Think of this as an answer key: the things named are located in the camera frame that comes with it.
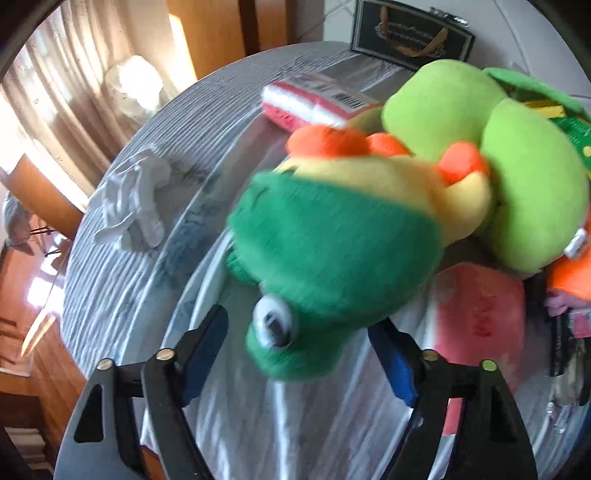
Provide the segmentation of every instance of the barcode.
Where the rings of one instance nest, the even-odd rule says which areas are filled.
[[[358,100],[357,98],[342,92],[335,93],[333,98],[353,110],[357,110],[358,108],[364,107],[366,105],[365,102],[362,102],[361,100]]]
[[[332,85],[328,85],[326,83],[319,83],[317,85],[310,85],[310,88],[312,88],[316,92],[320,92],[320,93],[325,92],[327,90],[334,89],[334,87]]]

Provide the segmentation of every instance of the light green plush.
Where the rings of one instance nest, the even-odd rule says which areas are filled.
[[[535,272],[562,255],[585,217],[583,163],[553,123],[513,99],[492,112],[480,150],[500,202],[486,233],[491,248],[505,265]]]
[[[583,223],[589,185],[567,137],[509,98],[505,89],[584,112],[566,93],[523,74],[485,73],[439,60],[420,69],[386,102],[382,122],[418,158],[431,162],[455,142],[478,145],[490,162],[498,201],[483,238],[507,267],[534,273],[562,254]]]
[[[413,153],[439,161],[455,142],[480,144],[482,131],[505,91],[467,63],[439,60],[421,68],[384,105],[384,129]]]

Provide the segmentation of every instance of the yellow plush fabric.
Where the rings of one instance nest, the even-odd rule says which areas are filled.
[[[332,161],[292,157],[276,172],[345,187],[401,203],[436,218],[443,244],[470,235],[484,220],[491,202],[488,178],[480,173],[446,187],[435,166],[411,157],[344,157]]]

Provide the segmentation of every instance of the green plush toy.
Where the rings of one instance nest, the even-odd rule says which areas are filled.
[[[496,206],[483,238],[507,267],[534,273],[562,255],[584,223],[589,191],[567,137],[522,100],[581,105],[526,75],[439,60],[421,68],[382,110],[385,130],[418,158],[438,161],[458,141],[489,161]]]
[[[290,159],[253,177],[228,219],[227,265],[263,294],[246,347],[268,376],[330,372],[353,333],[400,308],[487,215],[507,266],[534,272],[561,255],[586,216],[584,168],[502,85],[549,87],[503,72],[433,62],[384,106],[391,137],[305,127]]]
[[[314,127],[290,139],[303,133],[307,154],[290,149],[275,171],[255,175],[228,219],[228,268],[264,295],[246,346],[280,380],[330,372],[351,335],[406,303],[491,201],[486,166],[448,184],[440,170],[449,165],[365,154],[364,137],[321,126],[317,146],[338,138],[337,150],[356,151],[326,157],[312,147]]]

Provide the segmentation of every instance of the barcode label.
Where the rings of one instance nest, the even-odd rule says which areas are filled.
[[[333,95],[335,100],[338,100],[340,103],[348,106],[351,110],[359,110],[360,108],[366,107],[367,103],[362,102],[361,100],[348,95],[347,93],[339,92]]]
[[[318,96],[325,102],[337,107],[344,118],[352,118],[360,110],[368,108],[374,102],[361,92],[351,92],[342,88],[330,77],[320,73],[302,73],[293,77],[280,80],[280,82],[292,85],[305,92]]]

